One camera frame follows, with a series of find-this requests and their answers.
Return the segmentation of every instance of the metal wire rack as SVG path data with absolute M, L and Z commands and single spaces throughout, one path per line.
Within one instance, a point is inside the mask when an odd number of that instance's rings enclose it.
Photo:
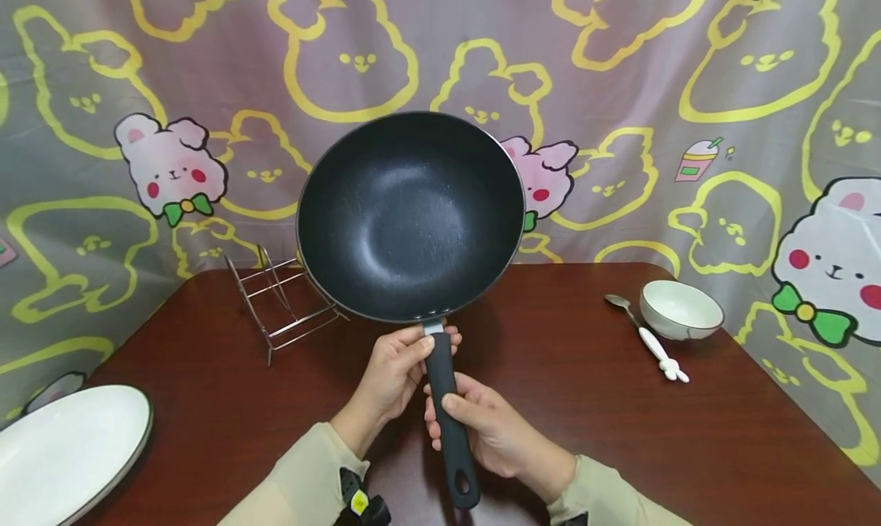
M 337 318 L 343 318 L 347 322 L 349 321 L 349 317 L 344 315 L 344 313 L 340 312 L 340 309 L 335 304 L 327 298 L 324 293 L 321 293 L 318 287 L 315 287 L 309 277 L 306 275 L 306 270 L 294 270 L 292 267 L 299 265 L 300 260 L 297 258 L 291 258 L 289 260 L 285 260 L 278 265 L 274 265 L 272 263 L 272 259 L 270 255 L 266 252 L 266 248 L 262 245 L 257 245 L 257 252 L 260 255 L 260 271 L 252 273 L 251 275 L 245 276 L 244 278 L 239 275 L 239 272 L 236 270 L 236 266 L 232 264 L 232 260 L 230 260 L 229 256 L 225 255 L 226 266 L 232 272 L 232 276 L 236 278 L 236 286 L 239 288 L 239 294 L 242 296 L 242 304 L 248 308 L 248 311 L 251 313 L 251 317 L 254 318 L 254 321 L 257 324 L 257 327 L 260 328 L 260 333 L 263 335 L 263 339 L 266 340 L 266 345 L 268 347 L 267 356 L 266 356 L 266 366 L 272 366 L 272 354 L 281 350 L 282 348 L 294 344 L 300 339 L 303 339 L 304 336 L 314 333 L 320 328 L 323 328 L 328 323 L 333 322 Z M 279 278 L 279 272 L 282 274 L 283 278 Z M 284 294 L 284 284 L 294 281 L 294 279 L 302 278 L 302 282 L 308 284 L 309 287 L 312 287 L 315 292 L 317 292 L 321 299 L 324 300 L 324 307 L 321 307 L 319 310 L 315 310 L 312 313 L 308 313 L 306 316 L 298 317 L 294 312 L 294 308 L 291 307 L 290 301 L 288 300 L 288 296 Z M 249 289 L 245 286 L 261 286 L 253 290 L 253 292 L 249 293 Z M 291 317 L 291 322 L 285 324 L 284 326 L 276 329 L 269 330 L 266 327 L 266 324 L 262 322 L 260 316 L 258 315 L 254 299 L 257 295 L 266 293 L 267 291 L 271 291 L 280 304 L 283 306 L 284 311 L 288 312 Z M 322 316 L 330 316 L 324 319 L 321 322 Z M 299 327 L 300 325 L 304 325 L 305 323 L 316 323 L 314 327 L 305 331 L 305 333 L 300 333 L 299 335 L 295 335 L 292 339 L 286 339 L 286 333 L 289 331 Z

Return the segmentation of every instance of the cartoon drink cup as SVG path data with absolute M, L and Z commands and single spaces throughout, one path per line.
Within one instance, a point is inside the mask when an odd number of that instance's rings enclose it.
M 679 171 L 676 173 L 676 182 L 695 182 L 700 180 L 703 173 L 719 155 L 721 137 L 709 140 L 701 140 L 694 143 L 682 156 L 679 162 Z

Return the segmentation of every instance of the bunny ear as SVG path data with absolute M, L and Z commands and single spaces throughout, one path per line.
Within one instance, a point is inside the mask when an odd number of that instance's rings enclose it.
M 854 191 L 853 193 L 848 193 L 838 203 L 839 207 L 844 207 L 845 209 L 851 209 L 851 211 L 857 212 L 862 211 L 865 205 L 866 198 L 863 196 L 862 193 L 857 193 L 856 191 Z
M 503 142 L 500 142 L 501 146 L 505 148 L 505 151 L 508 152 L 508 155 L 511 157 L 521 157 L 523 155 L 528 154 L 532 150 L 532 145 L 529 144 L 526 138 L 522 136 L 515 136 L 514 138 L 508 138 Z
M 114 137 L 116 144 L 120 148 L 126 149 L 129 145 L 144 139 L 147 136 L 156 134 L 162 129 L 160 122 L 153 119 L 150 115 L 143 113 L 132 113 L 120 122 L 117 122 L 114 128 Z
M 541 157 L 541 165 L 551 170 L 562 170 L 569 165 L 576 154 L 578 147 L 568 140 L 535 150 L 535 154 Z
M 184 117 L 172 122 L 166 128 L 180 139 L 180 143 L 192 149 L 202 149 L 208 142 L 208 130 L 190 117 Z

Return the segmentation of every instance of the metal spoon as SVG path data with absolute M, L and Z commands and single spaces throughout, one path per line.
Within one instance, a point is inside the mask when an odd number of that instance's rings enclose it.
M 630 316 L 633 325 L 636 325 L 639 338 L 642 339 L 651 353 L 655 354 L 655 357 L 658 360 L 658 367 L 663 371 L 663 375 L 671 381 L 676 381 L 677 379 L 683 382 L 690 381 L 688 375 L 685 374 L 685 371 L 679 369 L 679 362 L 672 359 L 670 356 L 667 356 L 667 352 L 663 349 L 661 341 L 657 339 L 655 334 L 643 327 L 642 324 L 639 324 L 636 317 L 633 316 L 633 312 L 630 311 L 630 300 L 616 294 L 607 294 L 604 298 L 605 300 L 608 300 L 610 304 L 624 308 L 624 311 L 627 312 L 627 316 Z

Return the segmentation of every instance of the handle hanging hole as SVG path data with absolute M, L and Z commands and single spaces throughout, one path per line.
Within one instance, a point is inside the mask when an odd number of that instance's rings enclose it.
M 471 491 L 468 475 L 462 469 L 456 471 L 456 490 L 459 492 L 459 495 L 467 495 Z

